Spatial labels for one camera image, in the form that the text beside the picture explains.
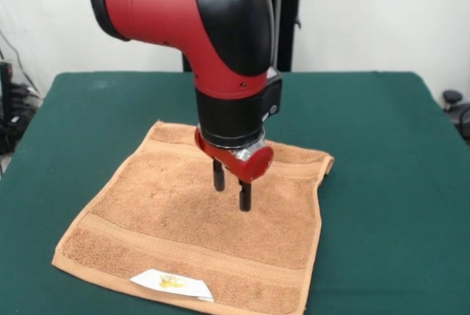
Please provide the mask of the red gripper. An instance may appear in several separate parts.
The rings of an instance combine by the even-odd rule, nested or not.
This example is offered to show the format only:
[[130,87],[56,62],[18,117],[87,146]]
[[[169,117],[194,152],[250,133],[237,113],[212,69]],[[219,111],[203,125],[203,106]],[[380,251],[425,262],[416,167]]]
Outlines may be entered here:
[[225,189],[226,168],[239,179],[239,209],[251,210],[252,182],[262,177],[272,164],[274,150],[265,140],[265,130],[252,144],[243,148],[218,148],[209,144],[200,129],[195,129],[195,144],[212,159],[214,188],[217,192]]

